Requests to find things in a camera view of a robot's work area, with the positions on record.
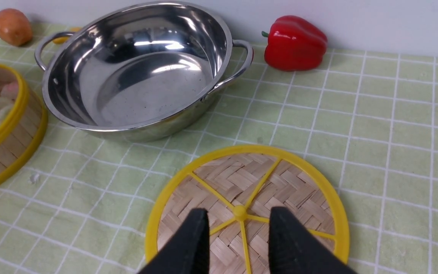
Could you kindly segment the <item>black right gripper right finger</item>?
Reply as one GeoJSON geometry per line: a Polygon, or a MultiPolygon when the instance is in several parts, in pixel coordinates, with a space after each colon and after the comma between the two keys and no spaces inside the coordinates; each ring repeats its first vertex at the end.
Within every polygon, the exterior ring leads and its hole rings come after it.
{"type": "Polygon", "coordinates": [[[316,239],[286,207],[271,208],[269,220],[271,274],[354,274],[316,239]]]}

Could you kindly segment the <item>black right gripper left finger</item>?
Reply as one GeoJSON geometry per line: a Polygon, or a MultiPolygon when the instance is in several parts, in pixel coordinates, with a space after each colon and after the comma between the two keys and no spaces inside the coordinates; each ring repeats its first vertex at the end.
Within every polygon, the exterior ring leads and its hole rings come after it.
{"type": "Polygon", "coordinates": [[[210,263],[208,212],[190,210],[172,238],[140,274],[208,274],[210,263]]]}

